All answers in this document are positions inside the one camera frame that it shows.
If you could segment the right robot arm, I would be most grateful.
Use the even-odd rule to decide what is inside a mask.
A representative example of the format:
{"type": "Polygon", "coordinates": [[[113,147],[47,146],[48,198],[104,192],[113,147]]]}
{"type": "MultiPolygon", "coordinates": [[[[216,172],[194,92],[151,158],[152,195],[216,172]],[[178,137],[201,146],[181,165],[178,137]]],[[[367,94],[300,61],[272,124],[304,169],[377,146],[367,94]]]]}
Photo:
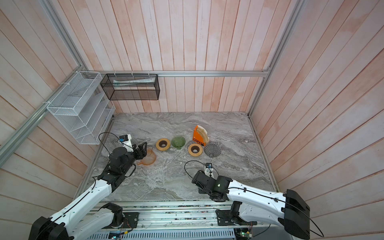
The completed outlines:
{"type": "Polygon", "coordinates": [[[229,177],[214,179],[203,171],[195,174],[192,183],[215,202],[232,202],[230,210],[216,210],[220,226],[265,223],[282,227],[296,238],[310,239],[310,207],[293,190],[264,191],[229,177]]]}

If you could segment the wooden ring dripper stand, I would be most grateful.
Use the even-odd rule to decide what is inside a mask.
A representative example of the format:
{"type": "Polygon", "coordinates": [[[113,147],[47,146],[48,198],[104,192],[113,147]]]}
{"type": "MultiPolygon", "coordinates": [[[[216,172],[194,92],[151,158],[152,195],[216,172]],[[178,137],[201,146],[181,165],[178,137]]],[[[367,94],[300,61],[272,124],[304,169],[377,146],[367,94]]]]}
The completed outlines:
{"type": "Polygon", "coordinates": [[[159,150],[159,151],[167,151],[169,148],[171,147],[171,142],[169,139],[167,138],[162,138],[162,139],[159,139],[157,142],[156,142],[156,148],[159,150]]]}

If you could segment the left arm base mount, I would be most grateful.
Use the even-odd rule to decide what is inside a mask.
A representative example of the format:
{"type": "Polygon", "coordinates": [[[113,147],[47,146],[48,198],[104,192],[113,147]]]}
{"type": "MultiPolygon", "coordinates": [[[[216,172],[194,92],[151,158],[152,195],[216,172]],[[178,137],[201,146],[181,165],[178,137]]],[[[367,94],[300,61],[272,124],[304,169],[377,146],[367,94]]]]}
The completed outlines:
{"type": "Polygon", "coordinates": [[[137,227],[140,214],[139,212],[124,212],[123,207],[113,203],[107,203],[100,208],[100,210],[104,209],[111,210],[114,214],[111,224],[106,226],[105,229],[117,229],[121,227],[134,229],[137,227]]]}

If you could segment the clear glass dripper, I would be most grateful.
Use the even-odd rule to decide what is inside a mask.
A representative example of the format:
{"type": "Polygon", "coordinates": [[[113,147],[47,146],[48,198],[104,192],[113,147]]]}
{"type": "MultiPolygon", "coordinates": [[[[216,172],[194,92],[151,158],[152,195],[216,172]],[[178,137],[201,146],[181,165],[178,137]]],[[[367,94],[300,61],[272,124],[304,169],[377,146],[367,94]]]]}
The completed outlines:
{"type": "Polygon", "coordinates": [[[221,155],[222,148],[218,144],[209,143],[204,147],[204,153],[211,159],[216,158],[221,155]]]}

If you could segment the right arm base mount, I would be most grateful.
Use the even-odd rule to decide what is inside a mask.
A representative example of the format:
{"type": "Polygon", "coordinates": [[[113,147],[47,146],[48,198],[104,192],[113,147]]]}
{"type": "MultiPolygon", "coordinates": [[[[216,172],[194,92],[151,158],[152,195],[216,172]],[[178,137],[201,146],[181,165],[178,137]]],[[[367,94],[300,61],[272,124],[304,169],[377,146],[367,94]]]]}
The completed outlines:
{"type": "Polygon", "coordinates": [[[230,210],[216,210],[217,223],[219,226],[242,226],[242,225],[257,225],[258,222],[245,222],[240,218],[240,206],[242,202],[234,201],[230,210]]]}

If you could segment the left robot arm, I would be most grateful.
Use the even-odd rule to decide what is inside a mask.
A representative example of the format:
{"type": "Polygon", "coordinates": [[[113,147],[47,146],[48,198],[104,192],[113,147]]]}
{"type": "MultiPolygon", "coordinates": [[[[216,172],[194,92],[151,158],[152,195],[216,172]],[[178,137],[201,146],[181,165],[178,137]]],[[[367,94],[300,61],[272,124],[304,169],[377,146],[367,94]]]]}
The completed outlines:
{"type": "Polygon", "coordinates": [[[147,156],[147,143],[115,148],[109,163],[94,184],[62,210],[49,218],[40,217],[32,225],[30,240],[85,240],[104,227],[120,229],[127,220],[123,208],[113,203],[103,205],[95,214],[84,217],[105,197],[113,193],[129,177],[137,160],[147,156]]]}

